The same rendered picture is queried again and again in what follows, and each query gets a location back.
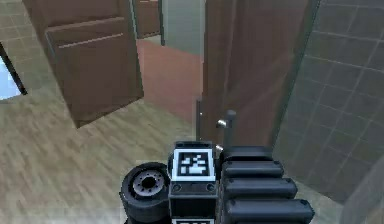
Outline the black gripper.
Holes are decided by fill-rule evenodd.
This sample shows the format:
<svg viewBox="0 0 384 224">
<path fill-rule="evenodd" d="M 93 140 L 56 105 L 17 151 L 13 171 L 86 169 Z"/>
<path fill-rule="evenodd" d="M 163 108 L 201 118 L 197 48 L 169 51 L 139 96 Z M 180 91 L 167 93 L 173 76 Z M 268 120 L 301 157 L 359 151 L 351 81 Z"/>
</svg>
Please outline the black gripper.
<svg viewBox="0 0 384 224">
<path fill-rule="evenodd" d="M 171 224 L 169 185 L 164 163 L 146 162 L 131 169 L 119 192 L 127 216 L 124 224 Z"/>
</svg>

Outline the brown wooden room door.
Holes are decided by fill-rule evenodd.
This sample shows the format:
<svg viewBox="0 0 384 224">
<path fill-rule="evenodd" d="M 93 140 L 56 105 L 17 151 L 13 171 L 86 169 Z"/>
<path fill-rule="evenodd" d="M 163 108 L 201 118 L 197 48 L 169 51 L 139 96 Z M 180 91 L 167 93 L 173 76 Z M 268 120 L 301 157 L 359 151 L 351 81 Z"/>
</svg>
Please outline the brown wooden room door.
<svg viewBox="0 0 384 224">
<path fill-rule="evenodd" d="M 321 0 L 206 0 L 200 134 L 233 110 L 234 145 L 274 144 Z"/>
</svg>

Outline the black framed window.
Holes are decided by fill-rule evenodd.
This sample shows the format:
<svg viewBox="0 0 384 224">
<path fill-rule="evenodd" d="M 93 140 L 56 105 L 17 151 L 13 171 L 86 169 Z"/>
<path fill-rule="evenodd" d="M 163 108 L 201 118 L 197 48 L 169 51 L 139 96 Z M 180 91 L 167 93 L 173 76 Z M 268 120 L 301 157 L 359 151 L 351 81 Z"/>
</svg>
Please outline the black framed window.
<svg viewBox="0 0 384 224">
<path fill-rule="evenodd" d="M 19 74 L 0 42 L 0 100 L 27 94 Z"/>
</svg>

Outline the brown wooden cupboard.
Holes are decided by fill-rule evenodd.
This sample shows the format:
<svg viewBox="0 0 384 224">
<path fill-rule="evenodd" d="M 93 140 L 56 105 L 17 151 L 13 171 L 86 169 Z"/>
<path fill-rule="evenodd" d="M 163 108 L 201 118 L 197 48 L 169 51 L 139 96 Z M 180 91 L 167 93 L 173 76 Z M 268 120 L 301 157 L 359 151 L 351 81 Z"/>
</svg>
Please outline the brown wooden cupboard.
<svg viewBox="0 0 384 224">
<path fill-rule="evenodd" d="M 77 128 L 144 96 L 130 0 L 22 0 Z"/>
</svg>

